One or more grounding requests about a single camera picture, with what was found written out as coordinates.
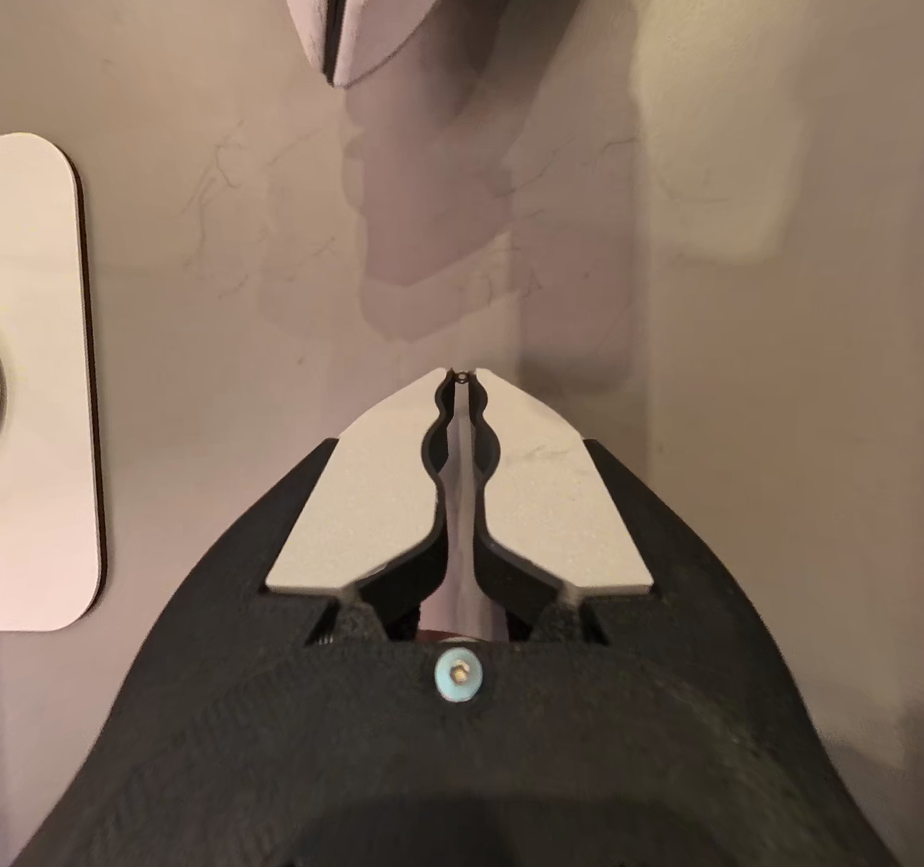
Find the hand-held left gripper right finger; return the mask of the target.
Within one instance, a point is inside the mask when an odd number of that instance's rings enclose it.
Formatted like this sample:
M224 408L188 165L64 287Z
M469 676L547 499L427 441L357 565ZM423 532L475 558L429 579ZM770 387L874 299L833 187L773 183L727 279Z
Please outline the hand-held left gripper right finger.
M654 577L591 456L560 413L491 370L468 376L473 573L507 641L550 608L647 599Z

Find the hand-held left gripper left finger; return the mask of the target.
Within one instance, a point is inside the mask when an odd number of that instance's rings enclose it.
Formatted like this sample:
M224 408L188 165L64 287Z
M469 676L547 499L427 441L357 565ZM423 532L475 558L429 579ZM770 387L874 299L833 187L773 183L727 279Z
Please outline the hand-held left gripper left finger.
M392 641L415 641L448 568L445 486L456 372L436 368L358 416L265 578L274 596L369 607Z

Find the grey desk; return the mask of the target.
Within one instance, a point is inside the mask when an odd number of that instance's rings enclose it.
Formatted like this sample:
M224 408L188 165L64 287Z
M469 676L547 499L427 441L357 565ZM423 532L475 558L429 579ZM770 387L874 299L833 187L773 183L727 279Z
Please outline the grey desk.
M322 439L487 367L722 559L922 865L922 0L443 0L354 88L285 0L2 0L85 203L109 561L2 636L2 865L193 565Z

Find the white rounded board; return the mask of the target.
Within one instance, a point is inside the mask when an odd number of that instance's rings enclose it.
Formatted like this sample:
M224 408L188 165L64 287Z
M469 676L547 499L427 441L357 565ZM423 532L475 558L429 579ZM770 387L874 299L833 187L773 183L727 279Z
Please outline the white rounded board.
M58 147L2 135L2 633L63 630L105 577L81 199Z

